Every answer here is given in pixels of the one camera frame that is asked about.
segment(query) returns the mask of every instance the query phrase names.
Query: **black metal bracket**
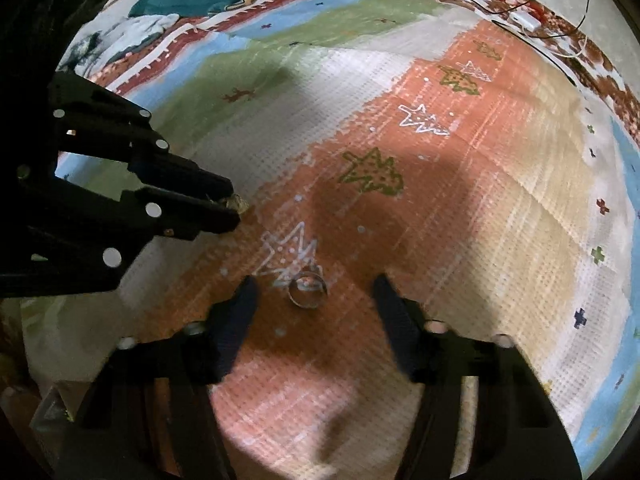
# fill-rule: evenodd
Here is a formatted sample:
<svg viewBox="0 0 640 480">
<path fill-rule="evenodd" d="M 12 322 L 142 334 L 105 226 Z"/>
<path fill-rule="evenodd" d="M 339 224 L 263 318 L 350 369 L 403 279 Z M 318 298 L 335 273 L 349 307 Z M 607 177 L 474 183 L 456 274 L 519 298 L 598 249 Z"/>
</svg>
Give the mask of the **black metal bracket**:
<svg viewBox="0 0 640 480">
<path fill-rule="evenodd" d="M 154 236 L 193 240 L 238 225 L 238 213 L 218 203 L 233 194 L 231 181 L 169 153 L 148 110 L 57 72 L 49 111 L 48 150 L 33 150 L 14 169 L 0 297 L 112 290 Z M 152 187 L 123 191 L 119 201 L 90 192 L 55 176 L 59 152 L 127 163 Z"/>
<path fill-rule="evenodd" d="M 470 468 L 460 480 L 582 478 L 556 410 L 511 338 L 477 341 L 428 323 L 384 275 L 373 297 L 399 368 L 424 384 L 396 480 L 449 479 L 465 376 L 478 377 L 478 412 Z"/>
<path fill-rule="evenodd" d="M 169 339 L 135 346 L 121 342 L 65 435 L 56 478 L 176 479 L 157 466 L 147 417 L 149 387 L 168 378 L 169 433 L 181 478 L 236 480 L 207 385 L 231 371 L 257 301 L 257 284 L 247 276 L 230 300 L 210 308 L 204 322 L 190 323 Z"/>
</svg>

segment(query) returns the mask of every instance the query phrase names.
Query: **floor mat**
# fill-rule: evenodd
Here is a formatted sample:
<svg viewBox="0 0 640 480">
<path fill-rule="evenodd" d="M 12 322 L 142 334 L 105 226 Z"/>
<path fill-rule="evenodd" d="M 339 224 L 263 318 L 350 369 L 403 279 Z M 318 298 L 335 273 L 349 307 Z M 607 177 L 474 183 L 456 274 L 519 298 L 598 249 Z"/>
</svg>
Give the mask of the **floor mat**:
<svg viewBox="0 0 640 480">
<path fill-rule="evenodd" d="M 118 336 L 167 336 L 254 274 L 257 317 L 212 393 L 239 475 L 392 478 L 420 388 L 369 297 L 387 272 L 462 335 L 512 335 L 597 466 L 639 404 L 638 101 L 579 34 L 486 18 L 465 0 L 257 0 L 95 73 L 251 208 L 232 234 L 153 241 L 114 293 L 27 300 L 36 379 L 90 380 Z M 115 198 L 140 185 L 75 155 L 58 174 Z M 329 286 L 315 311 L 285 290 L 309 265 Z"/>
</svg>

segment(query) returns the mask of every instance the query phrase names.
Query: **red cross print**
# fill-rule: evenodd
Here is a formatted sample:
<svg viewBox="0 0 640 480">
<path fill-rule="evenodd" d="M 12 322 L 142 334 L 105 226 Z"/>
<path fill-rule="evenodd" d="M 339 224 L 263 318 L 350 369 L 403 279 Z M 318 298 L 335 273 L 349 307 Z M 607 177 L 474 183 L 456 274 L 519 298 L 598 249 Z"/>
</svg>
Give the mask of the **red cross print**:
<svg viewBox="0 0 640 480">
<path fill-rule="evenodd" d="M 604 200 L 601 199 L 601 198 L 596 200 L 596 206 L 598 206 L 600 208 L 600 214 L 601 215 L 606 215 L 610 211 L 610 209 L 604 203 Z"/>
</svg>

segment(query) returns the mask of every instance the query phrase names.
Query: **silver ring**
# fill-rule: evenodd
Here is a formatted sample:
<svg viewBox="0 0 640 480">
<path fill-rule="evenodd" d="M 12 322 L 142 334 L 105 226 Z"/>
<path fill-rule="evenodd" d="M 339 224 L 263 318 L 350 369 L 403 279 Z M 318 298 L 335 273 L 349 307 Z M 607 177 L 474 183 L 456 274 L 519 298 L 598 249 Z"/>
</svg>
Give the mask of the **silver ring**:
<svg viewBox="0 0 640 480">
<path fill-rule="evenodd" d="M 299 303 L 293 298 L 291 291 L 293 287 L 295 287 L 298 284 L 298 280 L 300 278 L 313 278 L 314 280 L 319 282 L 322 290 L 322 297 L 318 301 L 314 303 Z M 320 305 L 324 303 L 324 300 L 326 300 L 326 297 L 329 295 L 329 291 L 326 288 L 326 282 L 324 281 L 322 276 L 320 276 L 320 274 L 318 274 L 317 272 L 313 272 L 312 270 L 301 270 L 299 273 L 297 273 L 289 282 L 289 286 L 287 287 L 287 293 L 289 294 L 289 299 L 291 300 L 291 303 L 293 303 L 295 306 L 298 306 L 300 308 L 318 308 Z"/>
</svg>

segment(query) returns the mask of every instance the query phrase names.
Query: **ring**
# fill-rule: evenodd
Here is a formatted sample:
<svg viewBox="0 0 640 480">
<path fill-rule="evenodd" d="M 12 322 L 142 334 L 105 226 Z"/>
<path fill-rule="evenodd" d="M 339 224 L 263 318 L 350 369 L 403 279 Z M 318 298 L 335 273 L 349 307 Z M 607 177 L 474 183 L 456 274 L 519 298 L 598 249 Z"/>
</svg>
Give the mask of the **ring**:
<svg viewBox="0 0 640 480">
<path fill-rule="evenodd" d="M 301 303 L 299 300 L 294 298 L 294 294 L 297 291 L 302 292 L 311 292 L 315 293 L 317 296 L 319 293 L 320 297 L 315 301 L 311 301 L 309 303 Z M 301 270 L 297 273 L 289 282 L 289 287 L 287 288 L 287 292 L 289 293 L 289 299 L 291 303 L 300 308 L 318 308 L 320 305 L 324 303 L 326 297 L 329 294 L 329 291 L 326 288 L 326 283 L 320 274 L 317 272 L 313 272 L 312 270 Z"/>
</svg>

